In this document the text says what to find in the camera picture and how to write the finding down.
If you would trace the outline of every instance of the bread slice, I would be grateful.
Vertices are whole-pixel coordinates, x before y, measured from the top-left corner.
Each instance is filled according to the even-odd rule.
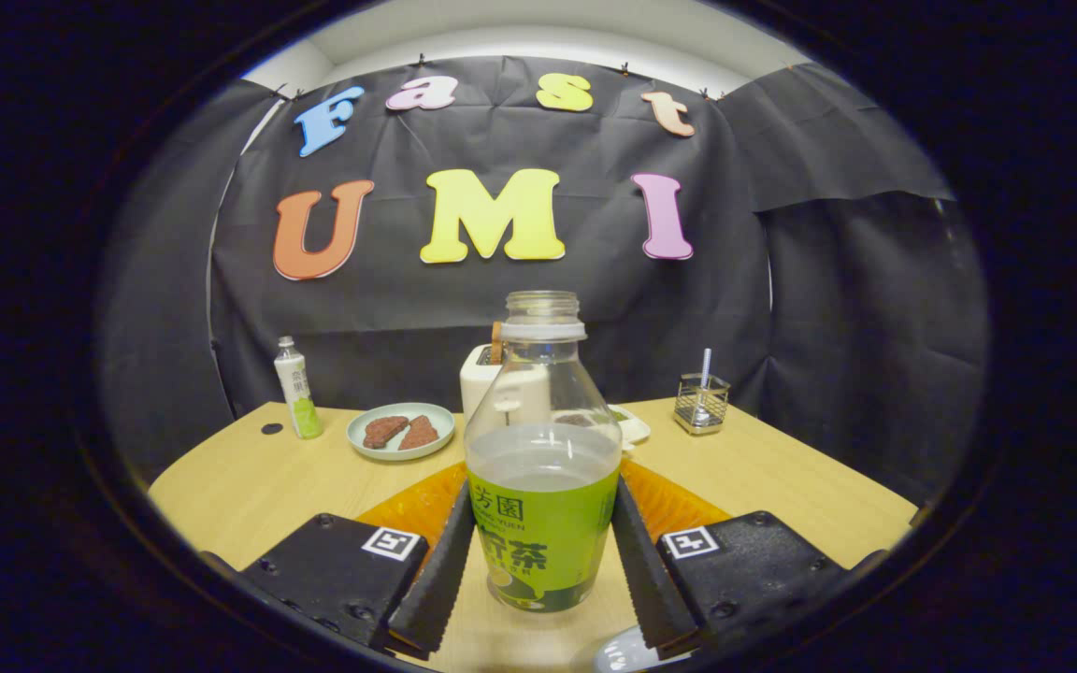
[[[393,435],[402,432],[409,425],[409,419],[405,416],[387,416],[368,422],[364,429],[364,446],[368,449],[383,449],[386,443],[393,438]]]
[[[401,440],[401,447],[397,447],[397,451],[426,446],[426,444],[431,444],[437,438],[439,438],[439,431],[431,425],[431,419],[420,416],[409,422],[409,432]]]

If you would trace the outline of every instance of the letter m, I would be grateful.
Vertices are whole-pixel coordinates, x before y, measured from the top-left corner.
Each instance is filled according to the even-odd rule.
[[[505,227],[514,222],[514,234],[505,243],[505,255],[514,260],[558,260],[563,243],[556,238],[551,192],[559,174],[550,170],[521,169],[514,172],[496,199],[488,194],[471,170],[433,172],[426,183],[435,188],[435,226],[431,242],[420,256],[426,264],[458,263],[467,256],[460,242],[460,223],[479,256],[492,256]]]

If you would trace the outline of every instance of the wire basket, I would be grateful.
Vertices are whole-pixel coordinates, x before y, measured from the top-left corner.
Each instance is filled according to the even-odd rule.
[[[710,376],[701,388],[700,371],[685,374],[680,378],[676,408],[671,416],[689,435],[709,435],[722,430],[729,399],[730,384],[725,380]]]

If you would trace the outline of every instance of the clear plastic bottle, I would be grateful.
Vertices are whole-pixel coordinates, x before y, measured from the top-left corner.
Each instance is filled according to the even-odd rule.
[[[282,336],[277,342],[281,348],[272,366],[277,367],[277,378],[281,380],[281,392],[285,393],[285,404],[290,407],[290,421],[294,432],[303,439],[312,439],[322,434],[318,412],[310,397],[310,382],[307,380],[307,359],[294,348],[293,336]]]
[[[510,293],[506,307],[505,362],[464,432],[473,511],[494,595],[556,613],[598,575],[620,427],[581,364],[576,295]]]

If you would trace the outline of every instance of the blue letter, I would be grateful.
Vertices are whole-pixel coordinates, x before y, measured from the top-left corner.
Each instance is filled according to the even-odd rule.
[[[355,111],[355,107],[351,106],[351,98],[360,98],[363,94],[363,86],[353,86],[338,96],[326,98],[294,120],[295,124],[302,124],[302,134],[307,137],[307,143],[302,146],[303,157],[307,157],[347,131],[346,126],[335,123],[351,118],[351,112]]]

